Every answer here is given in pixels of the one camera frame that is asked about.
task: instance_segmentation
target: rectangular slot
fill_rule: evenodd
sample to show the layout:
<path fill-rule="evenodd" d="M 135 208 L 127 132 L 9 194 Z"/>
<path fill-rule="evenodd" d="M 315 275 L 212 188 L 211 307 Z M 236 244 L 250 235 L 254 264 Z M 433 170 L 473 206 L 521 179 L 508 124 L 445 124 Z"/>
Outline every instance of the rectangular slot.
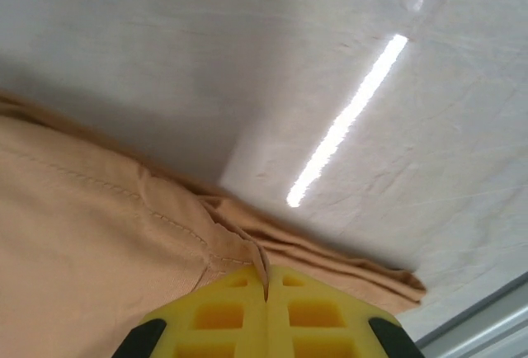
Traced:
<path fill-rule="evenodd" d="M 243 322 L 244 307 L 241 304 L 202 304 L 196 310 L 194 329 L 237 329 Z"/>
<path fill-rule="evenodd" d="M 231 282 L 229 286 L 232 288 L 241 288 L 243 286 L 248 286 L 248 280 L 246 280 L 245 278 L 241 278 Z"/>
<path fill-rule="evenodd" d="M 174 358 L 234 358 L 234 344 L 178 346 Z"/>
<path fill-rule="evenodd" d="M 283 286 L 304 286 L 304 282 L 296 279 L 295 277 L 286 275 L 282 278 L 282 285 Z"/>
<path fill-rule="evenodd" d="M 332 302 L 294 300 L 288 304 L 291 327 L 345 327 L 339 308 Z"/>
<path fill-rule="evenodd" d="M 355 358 L 351 342 L 345 339 L 294 338 L 295 358 Z"/>

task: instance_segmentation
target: wrinkled fabric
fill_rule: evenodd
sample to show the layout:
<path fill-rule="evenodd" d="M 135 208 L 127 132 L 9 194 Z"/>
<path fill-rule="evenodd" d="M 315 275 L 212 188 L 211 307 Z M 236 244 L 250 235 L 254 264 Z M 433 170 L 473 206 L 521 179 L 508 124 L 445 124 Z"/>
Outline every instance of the wrinkled fabric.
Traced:
<path fill-rule="evenodd" d="M 0 215 L 0 356 L 111 356 L 147 312 L 240 266 L 265 285 L 268 257 L 391 313 L 426 291 L 3 92 Z"/>

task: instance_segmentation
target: seam stitching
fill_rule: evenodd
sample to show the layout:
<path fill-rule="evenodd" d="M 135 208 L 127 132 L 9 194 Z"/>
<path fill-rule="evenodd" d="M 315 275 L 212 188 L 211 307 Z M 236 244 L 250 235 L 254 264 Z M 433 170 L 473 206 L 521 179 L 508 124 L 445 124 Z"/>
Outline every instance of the seam stitching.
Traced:
<path fill-rule="evenodd" d="M 67 169 L 65 167 L 61 167 L 61 166 L 59 166 L 57 164 L 45 162 L 45 161 L 43 161 L 43 160 L 41 160 L 39 158 L 31 156 L 30 154 L 14 152 L 14 151 L 12 151 L 10 149 L 7 149 L 7 148 L 5 148 L 3 146 L 0 146 L 0 151 L 2 151 L 4 153 L 7 153 L 7 154 L 11 154 L 12 156 L 14 156 L 16 158 L 25 159 L 25 160 L 28 160 L 30 162 L 37 163 L 37 164 L 40 164 L 42 166 L 51 168 L 52 170 L 55 170 L 56 172 L 58 172 L 60 174 L 67 175 L 69 177 L 74 177 L 74 178 L 77 178 L 77 179 L 79 179 L 81 181 L 90 182 L 93 185 L 100 186 L 101 188 L 107 189 L 109 191 L 114 191 L 116 193 L 124 195 L 125 197 L 129 197 L 129 198 L 133 198 L 133 199 L 136 199 L 136 200 L 140 200 L 141 202 L 143 202 L 143 204 L 145 205 L 145 208 L 147 209 L 147 211 L 148 211 L 148 213 L 150 215 L 152 215 L 155 218 L 161 219 L 163 222 L 168 223 L 168 224 L 170 224 L 170 225 L 172 225 L 174 227 L 177 227 L 177 228 L 181 229 L 182 231 L 184 231 L 186 233 L 189 233 L 192 237 L 194 237 L 196 240 L 198 240 L 201 244 L 203 244 L 206 247 L 208 247 L 207 243 L 199 235 L 197 235 L 196 233 L 192 232 L 188 228 L 184 228 L 180 224 L 177 224 L 173 220 L 169 219 L 167 216 L 165 216 L 163 214 L 160 214 L 160 213 L 158 213 L 156 211 L 152 211 L 149 207 L 146 206 L 144 201 L 141 200 L 141 196 L 138 195 L 137 193 L 134 193 L 133 191 L 129 191 L 129 190 L 125 189 L 124 187 L 114 185 L 114 184 L 112 184 L 110 182 L 105 182 L 105 181 L 96 179 L 94 177 L 89 177 L 88 175 L 84 175 L 84 174 L 81 174 L 79 172 L 75 172 L 75 171 L 69 170 L 69 169 Z M 212 252 L 210 252 L 210 255 L 212 257 L 216 257 L 216 258 L 220 259 L 221 261 L 231 261 L 233 263 L 239 263 L 239 264 L 243 264 L 243 265 L 250 265 L 251 264 L 250 261 L 239 261 L 237 259 L 233 259 L 233 258 L 230 258 L 230 257 L 222 257 L 222 256 L 216 255 L 216 254 L 214 254 Z"/>

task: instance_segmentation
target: tan fabric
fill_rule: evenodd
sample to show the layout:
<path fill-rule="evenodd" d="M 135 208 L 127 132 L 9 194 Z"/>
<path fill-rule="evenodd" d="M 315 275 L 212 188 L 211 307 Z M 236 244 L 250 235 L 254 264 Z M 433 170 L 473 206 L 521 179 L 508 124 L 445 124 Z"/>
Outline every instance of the tan fabric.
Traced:
<path fill-rule="evenodd" d="M 266 283 L 264 249 L 392 313 L 425 294 L 5 93 L 0 215 L 0 356 L 111 356 L 145 313 L 226 272 L 254 264 Z"/>

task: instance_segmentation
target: fluorescent light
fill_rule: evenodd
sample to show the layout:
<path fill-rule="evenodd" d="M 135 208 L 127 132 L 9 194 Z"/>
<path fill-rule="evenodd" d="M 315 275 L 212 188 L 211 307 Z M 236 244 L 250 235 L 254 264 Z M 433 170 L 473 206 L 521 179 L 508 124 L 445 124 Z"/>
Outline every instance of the fluorescent light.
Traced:
<path fill-rule="evenodd" d="M 315 149 L 312 157 L 306 163 L 304 170 L 300 173 L 299 178 L 297 178 L 297 181 L 291 187 L 290 193 L 288 193 L 286 198 L 290 207 L 298 207 L 308 187 L 321 176 L 321 171 L 324 166 L 328 164 L 330 157 L 337 151 L 337 147 L 345 139 L 352 123 L 354 123 L 357 116 L 363 111 L 375 91 L 384 81 L 387 74 L 389 74 L 391 67 L 407 42 L 408 38 L 405 36 L 395 35 L 387 44 L 381 56 L 361 82 L 354 97 L 333 121 L 326 136 L 317 149 Z"/>

